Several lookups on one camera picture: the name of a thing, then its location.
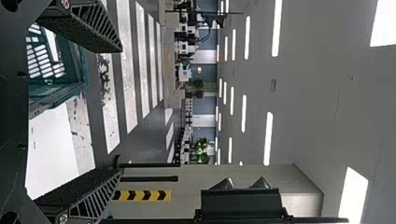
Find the metal frame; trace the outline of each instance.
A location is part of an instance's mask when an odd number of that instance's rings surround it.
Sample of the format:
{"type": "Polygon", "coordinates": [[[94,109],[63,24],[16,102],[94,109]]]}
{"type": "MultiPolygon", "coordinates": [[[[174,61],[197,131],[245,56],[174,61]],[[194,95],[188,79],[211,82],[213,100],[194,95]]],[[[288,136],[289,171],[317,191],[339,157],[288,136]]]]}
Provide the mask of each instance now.
{"type": "MultiPolygon", "coordinates": [[[[54,222],[30,199],[25,188],[30,84],[25,37],[28,28],[51,2],[0,1],[0,218],[11,217],[11,223],[54,222]]],[[[91,1],[73,0],[73,3],[76,2],[91,1]]]]}

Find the wall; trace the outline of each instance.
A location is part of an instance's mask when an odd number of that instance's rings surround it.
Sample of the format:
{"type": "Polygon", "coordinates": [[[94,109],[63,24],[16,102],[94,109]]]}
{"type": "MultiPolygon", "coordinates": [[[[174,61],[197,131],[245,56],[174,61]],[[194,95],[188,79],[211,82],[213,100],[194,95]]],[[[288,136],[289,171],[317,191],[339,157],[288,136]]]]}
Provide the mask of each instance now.
{"type": "Polygon", "coordinates": [[[207,138],[208,141],[215,141],[216,128],[193,128],[194,139],[207,138]]]}
{"type": "Polygon", "coordinates": [[[201,99],[194,98],[193,101],[194,115],[205,115],[216,113],[216,97],[209,96],[201,99]]]}
{"type": "MultiPolygon", "coordinates": [[[[209,35],[208,29],[199,29],[198,32],[201,38],[204,38],[209,35]]],[[[209,38],[201,44],[199,49],[216,49],[217,45],[218,45],[218,30],[212,29],[210,31],[209,38]]]]}
{"type": "MultiPolygon", "coordinates": [[[[323,216],[338,215],[350,166],[370,181],[363,223],[394,222],[396,48],[370,48],[377,1],[283,1],[277,58],[271,57],[275,1],[240,2],[245,4],[231,9],[252,17],[250,59],[237,56],[235,63],[220,64],[220,77],[236,87],[235,106],[247,94],[252,118],[245,135],[238,134],[240,123],[224,118],[222,134],[234,136],[234,148],[246,142],[251,147],[235,150],[237,156],[262,163],[265,118],[258,118],[270,110],[271,163],[295,162],[317,184],[325,195],[323,216]],[[276,93],[269,91],[271,78],[277,79],[276,93]]],[[[232,17],[222,34],[230,36],[233,27],[244,31],[245,18],[232,17]]],[[[238,32],[237,52],[244,50],[243,35],[238,32]]],[[[220,144],[226,148],[226,138],[220,144]]],[[[226,158],[227,151],[222,153],[226,158]]]]}
{"type": "Polygon", "coordinates": [[[201,79],[203,82],[217,82],[218,70],[215,64],[199,64],[193,65],[192,79],[201,79]],[[202,73],[198,73],[198,67],[202,68],[202,73]]]}
{"type": "Polygon", "coordinates": [[[251,186],[260,176],[265,176],[274,188],[279,188],[282,202],[288,212],[297,217],[317,216],[322,194],[292,165],[263,166],[213,166],[188,165],[170,169],[127,169],[124,176],[178,175],[178,183],[120,183],[119,189],[172,190],[170,203],[120,203],[113,202],[114,218],[192,218],[194,209],[200,208],[200,190],[210,189],[225,177],[233,180],[236,189],[251,186]]]}

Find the green plant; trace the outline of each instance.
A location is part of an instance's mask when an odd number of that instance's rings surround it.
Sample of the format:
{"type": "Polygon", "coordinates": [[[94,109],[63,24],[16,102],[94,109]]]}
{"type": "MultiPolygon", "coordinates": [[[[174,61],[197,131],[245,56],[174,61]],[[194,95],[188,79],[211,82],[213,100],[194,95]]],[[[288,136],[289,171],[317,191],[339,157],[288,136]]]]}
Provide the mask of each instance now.
{"type": "Polygon", "coordinates": [[[204,87],[204,82],[203,82],[201,79],[195,79],[195,80],[192,82],[192,86],[193,86],[195,89],[202,89],[202,88],[204,87]]]}
{"type": "Polygon", "coordinates": [[[204,97],[205,93],[203,91],[195,91],[194,92],[194,97],[198,99],[202,99],[204,97]]]}
{"type": "Polygon", "coordinates": [[[198,164],[208,164],[209,156],[206,153],[203,153],[198,156],[198,164]]]}

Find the ceiling light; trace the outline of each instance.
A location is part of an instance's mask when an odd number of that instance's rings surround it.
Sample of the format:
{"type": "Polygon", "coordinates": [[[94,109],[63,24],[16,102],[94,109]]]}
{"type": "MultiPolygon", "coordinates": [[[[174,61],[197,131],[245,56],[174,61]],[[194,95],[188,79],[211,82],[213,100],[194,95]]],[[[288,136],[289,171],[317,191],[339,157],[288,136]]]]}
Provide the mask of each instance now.
{"type": "Polygon", "coordinates": [[[246,126],[247,126],[247,96],[244,95],[242,97],[242,124],[241,124],[242,133],[245,132],[246,126]]]}
{"type": "Polygon", "coordinates": [[[272,56],[277,57],[279,54],[279,38],[280,38],[280,23],[282,21],[282,0],[275,0],[275,15],[274,15],[274,33],[272,56]]]}
{"type": "Polygon", "coordinates": [[[250,48],[250,17],[247,17],[246,34],[245,34],[245,59],[248,59],[248,53],[250,48]]]}
{"type": "Polygon", "coordinates": [[[264,145],[264,165],[266,166],[270,164],[273,122],[274,122],[274,115],[271,112],[267,112],[267,124],[265,129],[265,145],[264,145]]]}

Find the light fixture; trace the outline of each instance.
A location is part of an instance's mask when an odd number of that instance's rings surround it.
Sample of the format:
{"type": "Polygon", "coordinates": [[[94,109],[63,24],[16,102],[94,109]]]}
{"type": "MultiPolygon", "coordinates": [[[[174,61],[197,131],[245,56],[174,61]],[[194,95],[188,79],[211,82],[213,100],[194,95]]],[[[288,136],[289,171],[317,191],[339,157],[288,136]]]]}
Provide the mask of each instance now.
{"type": "Polygon", "coordinates": [[[219,107],[216,105],[216,122],[219,121],[219,107]]]}
{"type": "Polygon", "coordinates": [[[219,97],[221,98],[222,96],[222,78],[219,79],[219,97]]]}
{"type": "Polygon", "coordinates": [[[233,29],[233,61],[235,61],[236,29],[233,29]]]}
{"type": "Polygon", "coordinates": [[[221,149],[219,148],[219,149],[218,149],[218,165],[221,165],[220,156],[221,156],[221,149]]]}
{"type": "Polygon", "coordinates": [[[233,87],[231,87],[230,114],[233,115],[233,87]]]}
{"type": "Polygon", "coordinates": [[[218,146],[219,146],[219,139],[216,137],[215,138],[215,150],[218,151],[218,146]]]}
{"type": "Polygon", "coordinates": [[[227,105],[227,82],[224,81],[224,97],[223,97],[223,103],[227,105]]]}
{"type": "Polygon", "coordinates": [[[221,113],[219,113],[219,124],[218,124],[218,127],[219,127],[219,132],[221,132],[221,113]]]}
{"type": "Polygon", "coordinates": [[[247,126],[247,96],[242,97],[242,124],[241,132],[244,133],[247,126]]]}
{"type": "Polygon", "coordinates": [[[267,112],[267,124],[265,129],[264,143],[264,165],[266,166],[270,164],[273,122],[274,115],[271,112],[267,112]]]}
{"type": "Polygon", "coordinates": [[[222,15],[224,12],[224,1],[221,1],[220,3],[220,14],[222,15]]]}
{"type": "Polygon", "coordinates": [[[218,45],[218,50],[217,50],[217,62],[219,62],[219,56],[220,55],[220,45],[218,45]]]}
{"type": "Polygon", "coordinates": [[[230,12],[230,0],[225,0],[225,12],[230,12]]]}
{"type": "Polygon", "coordinates": [[[250,16],[247,17],[246,34],[245,34],[245,59],[248,59],[250,48],[250,16]]]}
{"type": "Polygon", "coordinates": [[[279,54],[279,38],[280,38],[280,23],[282,21],[282,0],[275,0],[275,16],[274,16],[274,33],[272,56],[277,57],[279,54]]]}
{"type": "Polygon", "coordinates": [[[233,163],[233,139],[228,139],[228,163],[233,163]]]}
{"type": "Polygon", "coordinates": [[[225,36],[224,40],[224,62],[228,60],[228,36],[225,36]]]}

